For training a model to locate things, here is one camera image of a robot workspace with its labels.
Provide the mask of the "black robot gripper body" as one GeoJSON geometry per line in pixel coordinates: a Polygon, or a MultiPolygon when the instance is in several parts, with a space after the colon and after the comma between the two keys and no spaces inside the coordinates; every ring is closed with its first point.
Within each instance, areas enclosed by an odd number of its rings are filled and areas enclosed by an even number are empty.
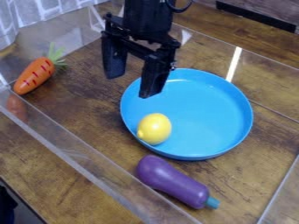
{"type": "Polygon", "coordinates": [[[127,52],[133,51],[141,58],[154,51],[138,44],[138,40],[149,44],[157,43],[162,51],[174,53],[181,47],[181,42],[171,37],[170,30],[174,13],[183,12],[175,4],[177,0],[126,0],[125,14],[117,16],[110,12],[105,16],[106,30],[103,32],[127,37],[127,52]]]}

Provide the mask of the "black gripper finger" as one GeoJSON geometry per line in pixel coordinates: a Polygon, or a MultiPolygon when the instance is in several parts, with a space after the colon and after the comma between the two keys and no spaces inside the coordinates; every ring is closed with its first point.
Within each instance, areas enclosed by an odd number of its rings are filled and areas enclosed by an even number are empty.
{"type": "Polygon", "coordinates": [[[127,37],[111,33],[102,34],[102,54],[105,74],[109,79],[115,79],[126,73],[127,69],[127,37]]]}
{"type": "Polygon", "coordinates": [[[170,72],[174,70],[174,54],[151,53],[145,57],[139,97],[146,99],[162,93],[170,72]]]}

